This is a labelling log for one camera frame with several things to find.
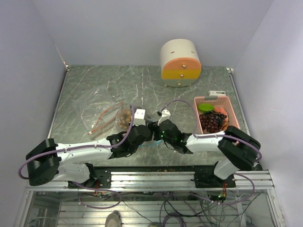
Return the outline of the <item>fake brown longan bunch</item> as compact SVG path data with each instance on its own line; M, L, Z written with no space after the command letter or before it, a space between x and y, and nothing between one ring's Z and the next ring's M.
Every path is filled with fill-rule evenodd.
M132 119L132 112L130 109L124 109L118 118L118 125L122 129L128 129Z

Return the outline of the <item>fake green vegetable piece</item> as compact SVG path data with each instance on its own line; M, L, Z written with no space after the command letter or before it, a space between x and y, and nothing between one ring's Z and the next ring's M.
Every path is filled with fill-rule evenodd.
M197 105L197 109L198 111L204 113L207 111L213 111L214 110L214 106L209 104L209 103L201 103Z

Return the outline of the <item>fake purple grape bunch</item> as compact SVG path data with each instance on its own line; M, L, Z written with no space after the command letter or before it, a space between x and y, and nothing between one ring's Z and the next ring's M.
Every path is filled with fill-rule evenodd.
M223 125L219 125L214 121L214 113L216 112L213 110L199 115L201 127L208 133L219 132L223 128Z

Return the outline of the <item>orange zip top bag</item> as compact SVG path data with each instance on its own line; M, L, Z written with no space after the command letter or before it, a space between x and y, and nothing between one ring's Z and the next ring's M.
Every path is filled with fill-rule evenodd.
M116 101L105 86L91 88L73 103L90 139L109 130L122 107L123 102Z

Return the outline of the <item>fake dark blue grape bunch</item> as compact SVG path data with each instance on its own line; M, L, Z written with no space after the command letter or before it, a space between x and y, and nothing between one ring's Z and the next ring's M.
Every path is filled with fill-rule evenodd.
M219 125L223 125L224 121L227 119L227 115L222 113L214 113L214 121Z

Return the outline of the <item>pink perforated plastic basket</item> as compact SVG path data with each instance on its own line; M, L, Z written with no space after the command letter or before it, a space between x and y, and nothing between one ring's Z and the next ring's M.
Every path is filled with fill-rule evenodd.
M210 134L226 130L229 126L240 128L231 101L227 96L198 96L194 98L198 117L197 134Z

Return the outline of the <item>blue zip top bag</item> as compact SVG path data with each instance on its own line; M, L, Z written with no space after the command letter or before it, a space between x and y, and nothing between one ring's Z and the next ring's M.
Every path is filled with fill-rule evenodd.
M153 139L154 123L146 110L136 105L120 109L115 118L117 130L127 137L125 143L133 149L161 144L161 140Z

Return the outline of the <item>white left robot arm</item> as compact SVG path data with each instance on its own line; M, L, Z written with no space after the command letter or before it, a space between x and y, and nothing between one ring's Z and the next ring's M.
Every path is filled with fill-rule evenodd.
M26 179L31 186L71 181L91 188L96 184L97 176L89 160L131 156L143 143L152 140L157 124L149 122L132 126L129 132L79 144L61 144L55 143L53 138L45 139L26 155Z

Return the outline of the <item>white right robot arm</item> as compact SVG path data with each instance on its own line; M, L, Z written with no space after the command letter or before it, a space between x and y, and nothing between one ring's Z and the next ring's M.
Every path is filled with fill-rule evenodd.
M237 171L251 171L261 160L260 143L240 129L229 126L226 130L210 134L183 133L171 120L164 120L154 127L154 139L171 145L181 154L220 151L225 160L214 164L209 183L221 186Z

